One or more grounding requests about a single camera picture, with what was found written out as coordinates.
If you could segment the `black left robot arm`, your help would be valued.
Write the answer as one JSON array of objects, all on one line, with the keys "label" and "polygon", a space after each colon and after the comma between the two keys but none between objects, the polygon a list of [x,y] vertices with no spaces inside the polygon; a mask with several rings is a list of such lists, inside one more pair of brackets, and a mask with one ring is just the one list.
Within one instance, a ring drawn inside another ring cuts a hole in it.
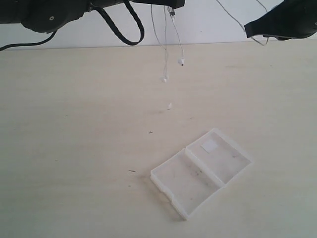
[{"label": "black left robot arm", "polygon": [[0,23],[22,24],[37,33],[51,33],[81,18],[91,5],[101,8],[123,0],[0,0]]}]

